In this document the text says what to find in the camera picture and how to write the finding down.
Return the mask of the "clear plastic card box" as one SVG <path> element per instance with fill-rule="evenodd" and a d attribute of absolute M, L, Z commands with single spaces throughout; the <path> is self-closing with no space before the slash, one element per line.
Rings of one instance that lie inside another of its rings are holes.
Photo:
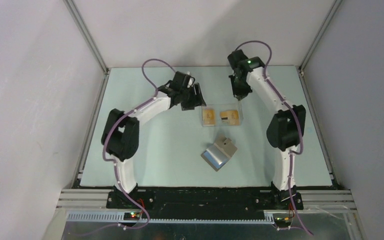
<path fill-rule="evenodd" d="M 203 127 L 240 126 L 243 121 L 240 101 L 226 104 L 208 104 L 200 108 L 200 120 Z"/>

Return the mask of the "grey card holder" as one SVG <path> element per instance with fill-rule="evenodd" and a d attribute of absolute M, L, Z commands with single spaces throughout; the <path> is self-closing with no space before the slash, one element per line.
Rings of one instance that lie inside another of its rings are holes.
<path fill-rule="evenodd" d="M 211 144 L 200 156 L 206 161 L 212 169 L 218 172 L 233 155 L 238 148 L 233 141 L 224 136 L 219 135 L 213 144 Z"/>

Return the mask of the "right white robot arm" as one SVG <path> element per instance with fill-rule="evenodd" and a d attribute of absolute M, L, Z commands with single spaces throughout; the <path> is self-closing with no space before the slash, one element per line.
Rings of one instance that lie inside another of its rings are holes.
<path fill-rule="evenodd" d="M 275 208 L 284 209 L 297 192 L 295 157 L 303 152 L 306 108 L 292 104 L 281 94 L 267 74 L 267 66 L 259 57 L 249 58 L 241 49 L 237 49 L 227 59 L 232 68 L 229 79 L 233 96 L 240 101 L 250 93 L 256 93 L 272 113 L 266 137 L 277 153 L 270 201 Z"/>

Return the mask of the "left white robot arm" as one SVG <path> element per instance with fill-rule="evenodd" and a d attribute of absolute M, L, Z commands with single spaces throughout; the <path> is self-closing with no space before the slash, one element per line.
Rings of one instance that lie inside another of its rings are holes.
<path fill-rule="evenodd" d="M 132 157 L 140 143 L 140 128 L 158 114 L 179 105 L 183 111 L 206 105 L 201 86 L 188 73 L 175 72 L 167 83 L 156 87 L 149 99 L 125 112 L 112 109 L 101 136 L 102 158 L 111 162 L 115 173 L 115 187 L 121 191 L 118 201 L 125 208 L 138 202 Z"/>

